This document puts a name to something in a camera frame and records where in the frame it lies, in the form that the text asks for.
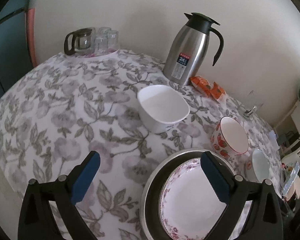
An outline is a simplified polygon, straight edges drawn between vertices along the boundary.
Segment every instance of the strawberry pattern bowl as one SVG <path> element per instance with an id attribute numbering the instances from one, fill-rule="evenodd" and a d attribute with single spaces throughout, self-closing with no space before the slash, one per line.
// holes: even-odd
<path id="1" fill-rule="evenodd" d="M 221 118 L 212 134 L 211 143 L 215 152 L 224 158 L 244 154 L 249 146 L 243 127 L 229 116 Z"/>

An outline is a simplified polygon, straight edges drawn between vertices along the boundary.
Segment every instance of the glass cup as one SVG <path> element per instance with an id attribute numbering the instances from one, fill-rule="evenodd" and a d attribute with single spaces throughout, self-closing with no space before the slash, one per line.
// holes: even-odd
<path id="1" fill-rule="evenodd" d="M 111 30 L 111 28 L 110 27 L 101 27 L 101 28 L 99 28 L 99 33 L 106 33 L 106 32 L 108 32 L 108 31 L 110 31 Z"/>
<path id="2" fill-rule="evenodd" d="M 104 53 L 108 49 L 108 38 L 107 35 L 104 33 L 97 33 L 95 46 L 98 50 L 98 53 Z"/>
<path id="3" fill-rule="evenodd" d="M 96 28 L 95 27 L 89 27 L 89 29 L 92 29 L 92 37 L 91 37 L 91 46 L 93 47 L 93 51 L 95 49 L 95 39 L 96 39 Z"/>
<path id="4" fill-rule="evenodd" d="M 117 50 L 118 49 L 118 39 L 119 32 L 115 30 L 110 30 L 106 32 L 108 36 L 108 48 L 109 50 Z"/>
<path id="5" fill-rule="evenodd" d="M 256 96 L 255 91 L 251 91 L 244 99 L 244 103 L 239 104 L 239 114 L 249 118 L 253 113 L 258 111 L 263 106 L 263 103 Z"/>

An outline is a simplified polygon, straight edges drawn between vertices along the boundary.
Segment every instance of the orange snack package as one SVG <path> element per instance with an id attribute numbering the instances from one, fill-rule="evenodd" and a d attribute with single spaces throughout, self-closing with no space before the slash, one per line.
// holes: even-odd
<path id="1" fill-rule="evenodd" d="M 196 76 L 196 77 L 191 77 L 190 81 L 192 85 L 194 86 L 195 89 L 197 89 L 201 94 L 206 94 L 207 96 L 210 96 L 210 90 L 211 90 L 211 84 L 209 83 L 208 80 Z"/>
<path id="2" fill-rule="evenodd" d="M 213 83 L 213 88 L 210 90 L 210 93 L 217 102 L 224 103 L 226 101 L 225 90 L 215 82 Z"/>

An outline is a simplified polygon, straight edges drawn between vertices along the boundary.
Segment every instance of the coffee pot handle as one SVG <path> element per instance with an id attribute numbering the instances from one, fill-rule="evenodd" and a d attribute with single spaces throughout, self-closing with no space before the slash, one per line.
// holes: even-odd
<path id="1" fill-rule="evenodd" d="M 223 37 L 221 35 L 220 32 L 218 32 L 216 29 L 210 27 L 209 29 L 211 32 L 213 32 L 215 35 L 218 36 L 219 40 L 220 40 L 220 45 L 219 45 L 219 49 L 217 51 L 217 53 L 215 54 L 214 58 L 213 58 L 213 64 L 212 66 L 215 65 L 215 63 L 217 62 L 217 60 L 219 59 L 220 55 L 221 55 L 221 52 L 223 50 L 223 45 L 224 45 L 224 41 L 223 41 Z"/>
<path id="2" fill-rule="evenodd" d="M 73 55 L 75 53 L 74 44 L 75 44 L 76 35 L 74 33 L 75 32 L 71 32 L 71 33 L 67 34 L 66 39 L 65 39 L 65 43 L 63 45 L 65 54 L 67 54 L 67 55 Z M 72 35 L 72 40 L 71 40 L 71 49 L 69 50 L 68 39 L 69 39 L 70 35 Z"/>

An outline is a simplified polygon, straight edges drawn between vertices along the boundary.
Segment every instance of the white cup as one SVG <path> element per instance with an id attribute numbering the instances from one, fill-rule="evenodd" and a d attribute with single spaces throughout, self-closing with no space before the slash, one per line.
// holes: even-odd
<path id="1" fill-rule="evenodd" d="M 269 178 L 269 162 L 262 151 L 255 149 L 245 165 L 247 179 L 252 182 L 263 182 Z"/>
<path id="2" fill-rule="evenodd" d="M 139 115 L 144 126 L 153 133 L 165 132 L 190 113 L 188 103 L 173 88 L 153 85 L 138 92 Z"/>

